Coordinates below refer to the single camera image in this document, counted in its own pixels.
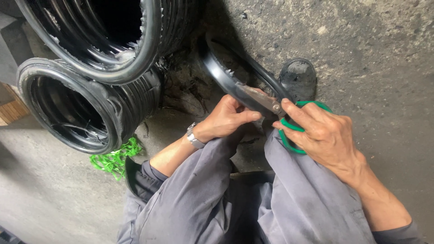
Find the metal watch band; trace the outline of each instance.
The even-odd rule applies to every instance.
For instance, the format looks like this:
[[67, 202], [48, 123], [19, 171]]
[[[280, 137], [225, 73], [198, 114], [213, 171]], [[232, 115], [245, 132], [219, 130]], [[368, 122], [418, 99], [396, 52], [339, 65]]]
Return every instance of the metal watch band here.
[[191, 124], [187, 128], [187, 139], [188, 141], [197, 149], [204, 148], [205, 144], [197, 140], [193, 135], [193, 128], [196, 126], [196, 123]]

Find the wooden pallet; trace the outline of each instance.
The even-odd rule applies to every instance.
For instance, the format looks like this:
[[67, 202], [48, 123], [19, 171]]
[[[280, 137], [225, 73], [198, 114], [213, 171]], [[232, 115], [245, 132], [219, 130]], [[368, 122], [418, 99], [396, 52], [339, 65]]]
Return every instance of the wooden pallet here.
[[28, 114], [28, 108], [11, 87], [0, 83], [0, 126], [9, 125]]

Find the fingernail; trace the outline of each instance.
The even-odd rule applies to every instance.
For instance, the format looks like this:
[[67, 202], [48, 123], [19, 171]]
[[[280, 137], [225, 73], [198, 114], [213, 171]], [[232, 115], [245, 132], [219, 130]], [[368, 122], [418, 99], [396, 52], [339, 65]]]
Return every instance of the fingernail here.
[[254, 113], [253, 118], [254, 119], [260, 119], [262, 116], [259, 113]]

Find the concrete floor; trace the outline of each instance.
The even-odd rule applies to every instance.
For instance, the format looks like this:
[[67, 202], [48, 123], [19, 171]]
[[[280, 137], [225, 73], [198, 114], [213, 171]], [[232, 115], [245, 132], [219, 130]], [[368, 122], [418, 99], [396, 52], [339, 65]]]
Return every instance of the concrete floor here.
[[[136, 160], [180, 137], [221, 96], [194, 47], [198, 34], [214, 28], [276, 76], [289, 58], [312, 60], [317, 100], [352, 117], [357, 147], [434, 243], [433, 18], [432, 0], [211, 0], [191, 41], [169, 57], [164, 109], [146, 121], [149, 132], [137, 130], [145, 150]], [[254, 138], [235, 156], [242, 171], [268, 167], [264, 140], [247, 140]], [[88, 155], [31, 116], [0, 127], [0, 155], [1, 226], [29, 244], [114, 242], [125, 186], [95, 170]]]

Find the scissors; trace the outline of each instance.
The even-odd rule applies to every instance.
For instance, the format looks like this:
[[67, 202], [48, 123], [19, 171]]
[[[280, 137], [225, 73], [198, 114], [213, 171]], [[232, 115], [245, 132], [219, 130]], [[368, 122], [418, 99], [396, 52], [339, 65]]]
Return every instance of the scissors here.
[[[240, 88], [246, 94], [251, 96], [255, 101], [257, 101], [259, 104], [261, 104], [262, 106], [264, 106], [265, 108], [270, 110], [273, 114], [277, 115], [279, 117], [279, 121], [285, 127], [293, 129], [295, 131], [299, 131], [299, 132], [305, 131], [301, 126], [299, 126], [297, 123], [295, 123], [295, 121], [293, 121], [288, 116], [288, 114], [285, 112], [285, 110], [283, 110], [280, 102], [276, 101], [272, 97], [269, 97], [265, 94], [262, 94], [262, 93], [256, 91], [252, 87], [243, 85], [243, 86], [240, 86]], [[302, 102], [299, 101], [299, 102], [296, 102], [295, 105], [301, 108], [304, 105], [311, 103], [311, 102], [315, 103], [318, 107], [322, 108], [323, 110], [326, 110], [326, 111], [332, 113], [332, 110], [326, 104], [324, 104], [322, 102], [318, 102], [318, 101], [302, 101]], [[306, 154], [306, 152], [304, 150], [297, 149], [291, 145], [291, 143], [289, 142], [288, 138], [286, 137], [283, 129], [279, 129], [279, 135], [280, 135], [280, 138], [282, 139], [282, 142], [283, 142], [283, 145], [285, 146], [285, 148], [287, 148], [288, 150], [295, 152], [295, 153]]]

